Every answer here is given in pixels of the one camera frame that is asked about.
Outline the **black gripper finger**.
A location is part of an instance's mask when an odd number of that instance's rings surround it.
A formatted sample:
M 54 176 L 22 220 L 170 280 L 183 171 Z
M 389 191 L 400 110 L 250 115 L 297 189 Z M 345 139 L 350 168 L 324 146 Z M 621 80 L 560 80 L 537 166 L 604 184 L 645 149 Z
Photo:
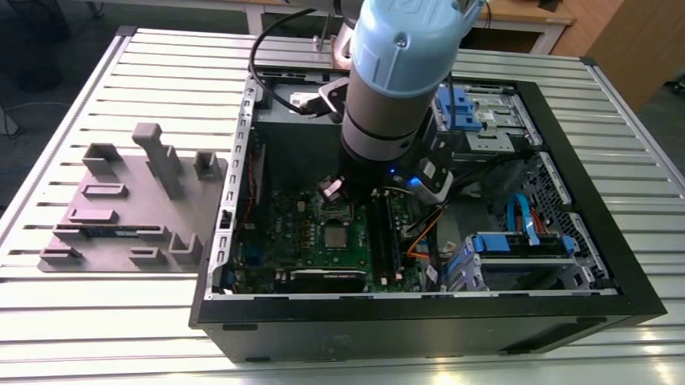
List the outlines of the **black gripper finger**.
M 349 201 L 348 181 L 344 176 L 328 176 L 318 184 L 318 191 L 326 203 L 341 203 Z

